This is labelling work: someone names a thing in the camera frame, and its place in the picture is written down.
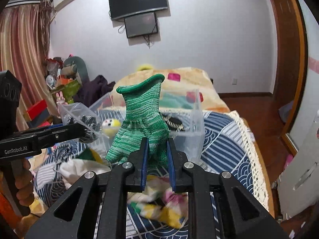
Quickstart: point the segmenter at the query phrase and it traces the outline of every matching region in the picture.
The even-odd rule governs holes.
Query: striped curtain
[[[56,104],[45,81],[45,59],[49,48],[50,12],[48,3],[5,8],[0,14],[0,70],[10,70],[22,83],[16,124],[28,128],[23,114],[45,99],[52,115]]]

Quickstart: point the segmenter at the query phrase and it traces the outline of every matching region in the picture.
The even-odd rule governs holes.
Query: finger
[[[30,170],[31,164],[27,159],[23,159],[23,168],[26,170]]]
[[[24,170],[21,175],[16,178],[15,185],[18,189],[21,189],[29,184],[32,180],[32,173],[30,171]]]
[[[26,199],[29,197],[33,192],[33,185],[29,183],[27,186],[23,187],[17,192],[18,200]]]
[[[30,206],[33,202],[34,202],[34,195],[33,194],[31,194],[26,199],[22,199],[19,201],[20,205],[26,206],[26,207]]]

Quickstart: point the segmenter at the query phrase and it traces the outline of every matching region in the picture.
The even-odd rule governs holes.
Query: wooden door
[[[299,78],[300,40],[291,0],[271,0],[277,27],[278,63],[274,98],[281,107],[295,98]]]

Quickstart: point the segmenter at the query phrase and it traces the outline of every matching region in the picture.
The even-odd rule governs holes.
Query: small black monitor
[[[155,12],[142,13],[124,18],[127,38],[158,32]]]
[[[167,9],[167,0],[108,0],[111,19],[116,20],[143,12]]]

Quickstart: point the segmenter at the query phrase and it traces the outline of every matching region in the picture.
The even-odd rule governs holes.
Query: green knitted glove
[[[109,162],[126,162],[129,154],[140,148],[142,138],[147,137],[148,165],[167,166],[166,140],[169,130],[159,114],[160,88],[164,79],[162,74],[156,74],[142,83],[117,88],[126,103],[126,118],[106,155]]]

